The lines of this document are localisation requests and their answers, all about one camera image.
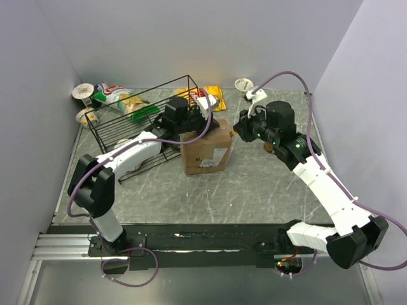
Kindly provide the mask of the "brown cardboard express box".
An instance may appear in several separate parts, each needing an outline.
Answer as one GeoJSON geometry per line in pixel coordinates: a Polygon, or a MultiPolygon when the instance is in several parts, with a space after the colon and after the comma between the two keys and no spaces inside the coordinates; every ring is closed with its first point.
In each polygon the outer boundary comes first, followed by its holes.
{"type": "Polygon", "coordinates": [[[231,149],[230,125],[225,119],[219,127],[194,143],[181,145],[181,159],[186,175],[222,172],[231,149]]]}

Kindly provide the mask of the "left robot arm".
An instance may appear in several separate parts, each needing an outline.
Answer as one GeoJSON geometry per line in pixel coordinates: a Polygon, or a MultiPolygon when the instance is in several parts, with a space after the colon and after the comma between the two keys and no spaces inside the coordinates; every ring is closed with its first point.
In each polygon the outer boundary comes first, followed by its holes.
{"type": "Polygon", "coordinates": [[[80,157],[69,184],[68,204],[83,209],[82,216],[88,217],[111,255],[120,255],[127,244],[125,229],[113,212],[116,181],[167,146],[178,146],[181,134],[196,132],[200,139],[218,127],[212,116],[217,105],[213,95],[204,95],[192,104],[173,96],[136,138],[96,158],[89,154],[80,157]]]}

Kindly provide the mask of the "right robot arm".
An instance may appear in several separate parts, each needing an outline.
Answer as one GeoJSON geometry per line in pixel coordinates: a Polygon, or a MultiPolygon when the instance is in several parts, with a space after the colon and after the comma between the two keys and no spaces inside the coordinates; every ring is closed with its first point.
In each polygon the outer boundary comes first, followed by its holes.
{"type": "Polygon", "coordinates": [[[388,222],[346,196],[316,143],[297,132],[289,103],[274,101],[242,110],[233,130],[244,142],[259,139],[271,144],[276,157],[308,186],[333,221],[333,227],[299,220],[288,223],[286,232],[278,237],[281,251],[290,254],[298,247],[312,248],[348,269],[379,247],[388,222]]]}

